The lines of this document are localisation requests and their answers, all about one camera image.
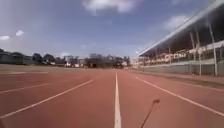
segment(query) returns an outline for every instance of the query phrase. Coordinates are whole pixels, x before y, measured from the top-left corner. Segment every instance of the white cloud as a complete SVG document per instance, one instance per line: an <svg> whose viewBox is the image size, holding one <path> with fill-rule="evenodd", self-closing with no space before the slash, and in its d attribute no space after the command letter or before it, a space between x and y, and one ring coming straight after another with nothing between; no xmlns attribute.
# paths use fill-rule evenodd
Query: white cloud
<svg viewBox="0 0 224 128"><path fill-rule="evenodd" d="M71 54L70 53L67 53L67 52L62 52L60 54L60 57L63 58L64 56L69 56L69 55L71 55Z"/></svg>
<svg viewBox="0 0 224 128"><path fill-rule="evenodd" d="M191 0L171 0L171 4L172 5L178 5L178 4L187 4L189 3Z"/></svg>
<svg viewBox="0 0 224 128"><path fill-rule="evenodd" d="M172 16L168 21L164 23L163 27L166 30L172 31L182 25L187 20L188 16L185 15Z"/></svg>
<svg viewBox="0 0 224 128"><path fill-rule="evenodd" d="M9 40L9 39L10 39L9 36L0 36L0 40L5 41L5 40Z"/></svg>
<svg viewBox="0 0 224 128"><path fill-rule="evenodd" d="M143 0L83 0L86 10L97 14L98 11L114 9L118 13L127 13L133 10Z"/></svg>
<svg viewBox="0 0 224 128"><path fill-rule="evenodd" d="M171 0L172 5L177 5L181 2L181 0Z"/></svg>
<svg viewBox="0 0 224 128"><path fill-rule="evenodd" d="M24 34L24 32L22 30L18 30L16 32L16 36L22 36Z"/></svg>
<svg viewBox="0 0 224 128"><path fill-rule="evenodd" d="M85 44L82 44L82 45L81 45L81 48L82 48L82 49L85 49L85 48L87 48L87 46L86 46Z"/></svg>

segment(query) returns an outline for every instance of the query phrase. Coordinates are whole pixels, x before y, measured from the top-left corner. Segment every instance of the field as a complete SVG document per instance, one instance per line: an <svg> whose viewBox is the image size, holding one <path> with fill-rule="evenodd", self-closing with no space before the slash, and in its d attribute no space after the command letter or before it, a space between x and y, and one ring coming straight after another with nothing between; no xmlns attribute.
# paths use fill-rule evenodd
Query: field
<svg viewBox="0 0 224 128"><path fill-rule="evenodd" d="M118 69L0 72L0 128L140 128L149 111L144 128L224 127L221 88Z"/></svg>

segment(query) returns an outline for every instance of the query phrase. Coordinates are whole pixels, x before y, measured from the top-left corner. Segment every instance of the sky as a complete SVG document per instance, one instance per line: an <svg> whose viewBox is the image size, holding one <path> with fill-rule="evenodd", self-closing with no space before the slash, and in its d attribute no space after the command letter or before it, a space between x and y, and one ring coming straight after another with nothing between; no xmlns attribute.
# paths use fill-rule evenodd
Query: sky
<svg viewBox="0 0 224 128"><path fill-rule="evenodd" d="M0 48L136 57L212 0L0 0Z"/></svg>

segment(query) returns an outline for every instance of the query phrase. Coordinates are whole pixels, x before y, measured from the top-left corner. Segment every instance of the grandstand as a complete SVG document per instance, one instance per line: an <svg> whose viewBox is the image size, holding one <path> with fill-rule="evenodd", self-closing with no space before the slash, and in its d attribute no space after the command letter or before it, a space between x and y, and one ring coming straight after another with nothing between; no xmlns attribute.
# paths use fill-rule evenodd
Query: grandstand
<svg viewBox="0 0 224 128"><path fill-rule="evenodd" d="M224 75L224 0L215 0L139 54L148 71Z"/></svg>

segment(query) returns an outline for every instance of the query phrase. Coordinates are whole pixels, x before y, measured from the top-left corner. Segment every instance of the track surface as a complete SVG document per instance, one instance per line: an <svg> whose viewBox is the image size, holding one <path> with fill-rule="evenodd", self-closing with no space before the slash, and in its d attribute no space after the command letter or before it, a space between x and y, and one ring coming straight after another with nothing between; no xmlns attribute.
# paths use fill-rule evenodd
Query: track surface
<svg viewBox="0 0 224 128"><path fill-rule="evenodd" d="M224 90L124 70L0 79L5 128L140 128L154 99L144 128L224 127Z"/></svg>

